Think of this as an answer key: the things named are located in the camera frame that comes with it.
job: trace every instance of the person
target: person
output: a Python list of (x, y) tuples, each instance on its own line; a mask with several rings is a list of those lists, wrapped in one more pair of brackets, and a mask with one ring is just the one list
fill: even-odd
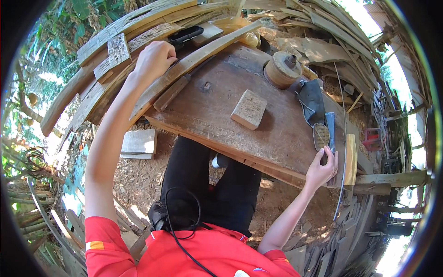
[[(113, 177), (134, 105), (177, 60), (174, 47), (152, 42), (103, 118), (85, 174), (86, 266), (92, 276), (299, 276), (281, 251), (315, 191), (337, 173), (328, 147), (314, 158), (303, 190), (263, 236), (257, 251), (246, 245), (261, 173), (217, 156), (227, 165), (209, 185), (210, 150), (179, 137), (165, 171), (160, 200), (148, 212), (153, 231), (135, 265), (120, 236), (113, 203)], [(323, 154), (327, 164), (320, 165)]]

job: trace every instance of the orange stripe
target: orange stripe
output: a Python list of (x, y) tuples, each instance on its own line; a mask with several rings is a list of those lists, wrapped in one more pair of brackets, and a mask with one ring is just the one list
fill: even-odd
[(103, 242), (87, 242), (86, 243), (86, 250), (89, 249), (97, 249), (97, 250), (103, 250), (105, 247), (103, 246)]

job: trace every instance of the sanding drum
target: sanding drum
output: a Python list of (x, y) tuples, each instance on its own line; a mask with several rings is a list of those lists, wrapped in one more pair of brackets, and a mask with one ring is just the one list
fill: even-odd
[(295, 55), (276, 52), (263, 70), (264, 78), (272, 86), (285, 90), (302, 74), (302, 67)]

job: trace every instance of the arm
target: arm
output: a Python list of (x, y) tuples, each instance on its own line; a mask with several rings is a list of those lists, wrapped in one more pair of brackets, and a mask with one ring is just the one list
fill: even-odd
[(112, 187), (123, 137), (140, 95), (176, 61), (174, 47), (152, 42), (141, 51), (136, 67), (105, 114), (86, 162), (85, 216), (101, 216), (117, 222)]
[[(320, 165), (325, 152), (328, 162), (326, 165)], [(301, 193), (264, 234), (257, 249), (259, 253), (265, 254), (268, 251), (283, 248), (317, 189), (329, 181), (337, 173), (337, 169), (338, 153), (335, 152), (334, 157), (329, 147), (325, 146), (320, 149), (306, 173), (306, 182)]]

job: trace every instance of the hand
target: hand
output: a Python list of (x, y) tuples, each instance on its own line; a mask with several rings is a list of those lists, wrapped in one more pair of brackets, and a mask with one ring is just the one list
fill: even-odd
[(153, 41), (146, 46), (137, 60), (134, 72), (143, 90), (158, 77), (162, 76), (177, 60), (174, 46), (166, 41)]
[[(328, 162), (326, 165), (320, 165), (320, 160), (324, 153), (328, 156)], [(334, 156), (329, 146), (326, 145), (315, 155), (307, 170), (305, 188), (312, 189), (315, 192), (321, 185), (334, 177), (337, 174), (337, 170), (338, 151), (335, 152)]]

